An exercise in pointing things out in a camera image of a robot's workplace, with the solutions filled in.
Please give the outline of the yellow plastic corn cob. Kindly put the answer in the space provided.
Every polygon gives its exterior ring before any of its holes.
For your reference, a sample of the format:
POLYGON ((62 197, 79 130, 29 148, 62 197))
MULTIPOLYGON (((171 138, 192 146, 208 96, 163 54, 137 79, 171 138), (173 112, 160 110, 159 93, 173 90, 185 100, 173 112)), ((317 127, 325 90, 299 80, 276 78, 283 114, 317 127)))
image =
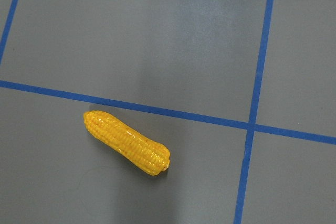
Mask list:
POLYGON ((87 111, 83 114, 87 131, 105 143, 143 172, 156 176, 170 165, 170 151, 129 127, 112 114, 104 111, 87 111))

